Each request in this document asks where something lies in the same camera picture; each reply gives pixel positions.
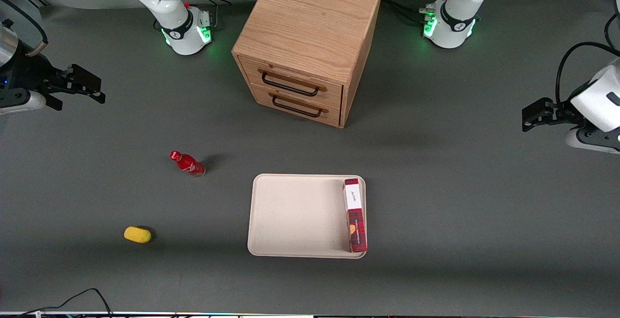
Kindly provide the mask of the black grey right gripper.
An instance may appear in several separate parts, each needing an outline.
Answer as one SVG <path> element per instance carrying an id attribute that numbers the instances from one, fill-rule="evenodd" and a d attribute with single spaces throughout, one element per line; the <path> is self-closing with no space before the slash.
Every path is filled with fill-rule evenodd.
<path id="1" fill-rule="evenodd" d="M 101 79 L 77 64 L 71 64 L 64 72 L 62 89 L 49 88 L 49 85 L 63 84 L 61 74 L 44 56 L 14 56 L 1 67 L 1 114 L 41 110 L 46 106 L 61 111 L 63 101 L 55 94 L 81 95 L 99 104 L 106 103 Z"/>

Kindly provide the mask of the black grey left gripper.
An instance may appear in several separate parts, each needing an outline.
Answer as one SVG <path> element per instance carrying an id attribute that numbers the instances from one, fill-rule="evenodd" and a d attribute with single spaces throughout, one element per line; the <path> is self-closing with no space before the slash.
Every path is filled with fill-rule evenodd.
<path id="1" fill-rule="evenodd" d="M 609 99 L 572 99 L 555 104 L 551 98 L 543 97 L 522 109 L 522 120 L 523 132 L 538 126 L 575 124 L 565 135 L 568 146 L 609 154 L 620 151 L 620 110 Z"/>

